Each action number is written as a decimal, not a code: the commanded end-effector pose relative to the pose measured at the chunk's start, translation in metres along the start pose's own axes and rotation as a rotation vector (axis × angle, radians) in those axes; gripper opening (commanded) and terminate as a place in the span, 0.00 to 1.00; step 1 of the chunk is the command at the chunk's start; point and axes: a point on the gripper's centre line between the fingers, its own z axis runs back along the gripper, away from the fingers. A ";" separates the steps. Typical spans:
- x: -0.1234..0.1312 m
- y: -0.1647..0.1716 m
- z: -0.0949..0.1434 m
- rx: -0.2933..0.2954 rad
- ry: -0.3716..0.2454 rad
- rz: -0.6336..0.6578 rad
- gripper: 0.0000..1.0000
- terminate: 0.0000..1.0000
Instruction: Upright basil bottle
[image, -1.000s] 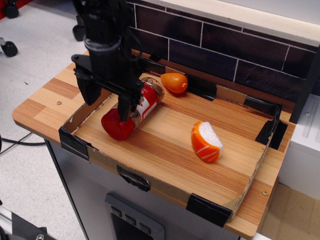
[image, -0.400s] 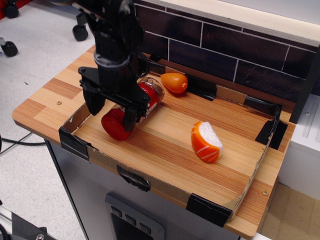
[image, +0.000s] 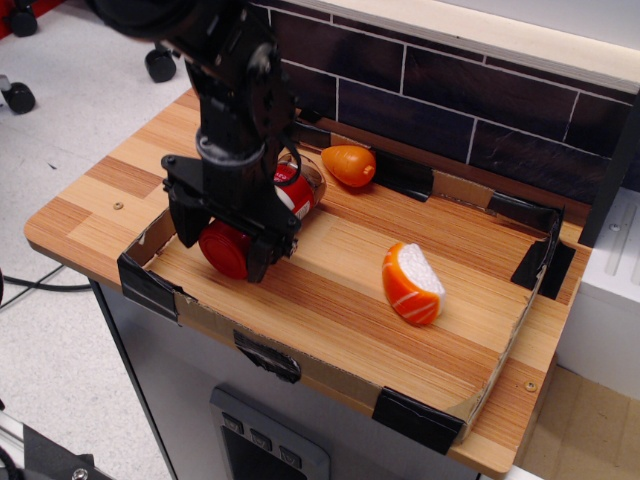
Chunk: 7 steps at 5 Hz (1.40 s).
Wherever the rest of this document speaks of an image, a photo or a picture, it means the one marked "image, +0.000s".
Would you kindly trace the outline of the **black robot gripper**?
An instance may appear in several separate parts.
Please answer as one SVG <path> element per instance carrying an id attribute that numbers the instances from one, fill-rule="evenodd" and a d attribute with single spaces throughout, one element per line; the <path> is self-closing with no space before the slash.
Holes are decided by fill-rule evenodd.
<path id="1" fill-rule="evenodd" d="M 164 156 L 164 190 L 183 245 L 192 247 L 212 219 L 248 234 L 250 283 L 260 283 L 271 265 L 293 254 L 301 221 L 275 192 L 277 160 L 269 149 L 244 159 Z"/>

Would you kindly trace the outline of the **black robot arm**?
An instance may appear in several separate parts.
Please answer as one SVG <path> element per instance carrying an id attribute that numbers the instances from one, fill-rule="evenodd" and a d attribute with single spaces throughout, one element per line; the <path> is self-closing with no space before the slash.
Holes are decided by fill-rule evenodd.
<path id="1" fill-rule="evenodd" d="M 115 31 L 182 55 L 200 102 L 197 157 L 167 155 L 164 189 L 180 241 L 210 220 L 250 240 L 248 280 L 292 254 L 301 222 L 276 193 L 276 170 L 295 100 L 271 29 L 246 1 L 91 1 Z"/>

